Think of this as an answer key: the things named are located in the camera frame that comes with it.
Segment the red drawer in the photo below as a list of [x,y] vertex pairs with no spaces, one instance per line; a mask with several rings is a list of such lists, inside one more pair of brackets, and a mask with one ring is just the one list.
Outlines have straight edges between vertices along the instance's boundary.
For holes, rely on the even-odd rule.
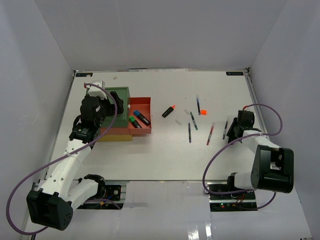
[[151,122],[151,98],[150,97],[131,97],[130,98],[130,109],[129,117],[134,117],[134,119],[140,124],[141,128],[136,128],[131,123],[128,122],[128,129],[131,135],[140,136],[151,134],[152,124],[145,125],[135,114],[134,111],[139,111],[144,117],[146,117]]

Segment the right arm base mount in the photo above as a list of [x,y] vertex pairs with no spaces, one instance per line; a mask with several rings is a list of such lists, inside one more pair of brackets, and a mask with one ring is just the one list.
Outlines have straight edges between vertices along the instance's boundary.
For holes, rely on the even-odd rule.
[[204,190],[209,197],[212,213],[256,211],[257,201],[254,192],[232,193],[229,195],[211,194]]

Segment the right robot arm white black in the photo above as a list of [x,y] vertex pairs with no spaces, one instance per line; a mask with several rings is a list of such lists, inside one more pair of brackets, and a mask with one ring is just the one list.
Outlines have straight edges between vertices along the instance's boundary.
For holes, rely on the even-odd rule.
[[227,132],[228,142],[244,137],[240,142],[253,153],[250,171],[233,172],[227,179],[226,195],[236,200],[244,190],[266,190],[290,193],[294,187],[294,152],[268,140],[254,128],[255,115],[239,110]]

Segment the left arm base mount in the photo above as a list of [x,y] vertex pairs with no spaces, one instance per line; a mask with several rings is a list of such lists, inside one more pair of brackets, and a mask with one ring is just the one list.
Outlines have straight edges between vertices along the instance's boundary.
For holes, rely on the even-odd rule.
[[121,210],[124,206],[126,198],[126,187],[124,185],[109,184],[105,186],[102,199],[108,199],[114,202],[117,206],[109,201],[91,201],[83,203],[78,207],[81,210]]

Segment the blue cap black highlighter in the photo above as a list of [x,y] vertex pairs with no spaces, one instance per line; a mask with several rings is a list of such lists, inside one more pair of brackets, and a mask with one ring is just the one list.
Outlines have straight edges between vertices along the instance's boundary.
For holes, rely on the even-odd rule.
[[141,120],[146,126],[149,126],[151,122],[138,110],[134,110],[133,114]]

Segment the green cap black highlighter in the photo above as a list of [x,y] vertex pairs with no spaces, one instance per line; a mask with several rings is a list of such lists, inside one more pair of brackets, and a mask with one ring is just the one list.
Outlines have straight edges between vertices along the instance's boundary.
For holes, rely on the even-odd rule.
[[134,128],[141,129],[142,126],[138,123],[134,116],[129,117],[129,122],[134,126]]

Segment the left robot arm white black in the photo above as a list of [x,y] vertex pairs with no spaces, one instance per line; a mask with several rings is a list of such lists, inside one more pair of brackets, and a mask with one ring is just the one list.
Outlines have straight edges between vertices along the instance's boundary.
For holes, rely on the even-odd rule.
[[122,113],[123,100],[115,91],[110,92],[113,101],[106,97],[86,94],[81,101],[80,115],[72,126],[65,149],[66,158],[59,161],[49,178],[38,188],[31,190],[26,202],[33,223],[60,231],[71,222],[74,211],[87,200],[103,199],[106,193],[104,178],[88,174],[71,187],[83,161],[93,149],[88,143],[100,136],[106,117]]

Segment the green drawer cabinet box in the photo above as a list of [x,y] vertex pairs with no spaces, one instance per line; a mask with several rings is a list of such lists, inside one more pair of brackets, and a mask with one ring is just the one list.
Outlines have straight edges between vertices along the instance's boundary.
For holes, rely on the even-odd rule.
[[117,112],[115,122],[112,128],[98,141],[99,142],[128,142],[132,141],[133,136],[129,131],[129,115],[130,115],[130,90],[128,86],[122,87],[106,87],[110,94],[116,92],[120,100],[123,100],[123,112]]

